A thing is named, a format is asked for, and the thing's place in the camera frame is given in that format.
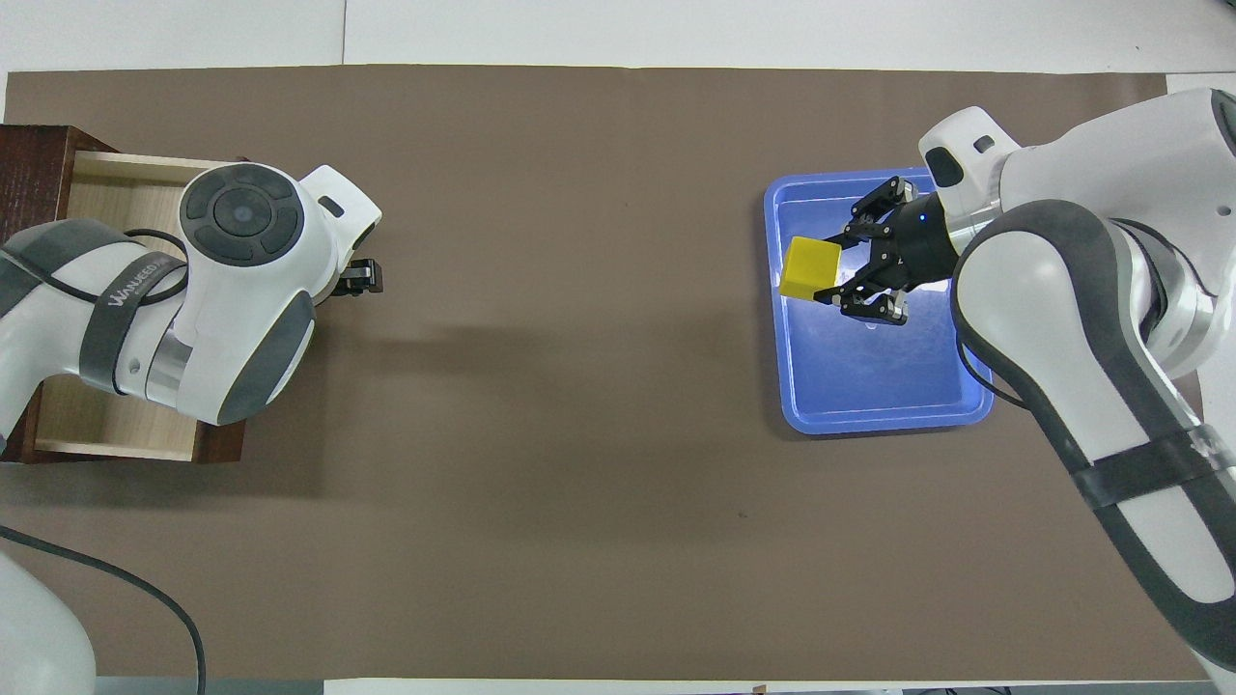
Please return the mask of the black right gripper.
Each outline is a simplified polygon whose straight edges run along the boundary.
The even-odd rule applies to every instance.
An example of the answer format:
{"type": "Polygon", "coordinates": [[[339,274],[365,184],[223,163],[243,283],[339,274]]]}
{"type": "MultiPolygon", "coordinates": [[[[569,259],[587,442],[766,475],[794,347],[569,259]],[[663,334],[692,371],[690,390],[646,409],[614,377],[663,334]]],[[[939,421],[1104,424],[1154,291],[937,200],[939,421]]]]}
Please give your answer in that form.
{"type": "Polygon", "coordinates": [[[913,181],[891,177],[849,208],[852,219],[840,232],[824,237],[842,250],[861,242],[883,244],[904,267],[902,291],[883,289],[854,276],[831,289],[815,291],[813,301],[837,308],[849,320],[902,326],[908,322],[904,291],[950,279],[959,261],[939,195],[915,198],[913,181]]]}

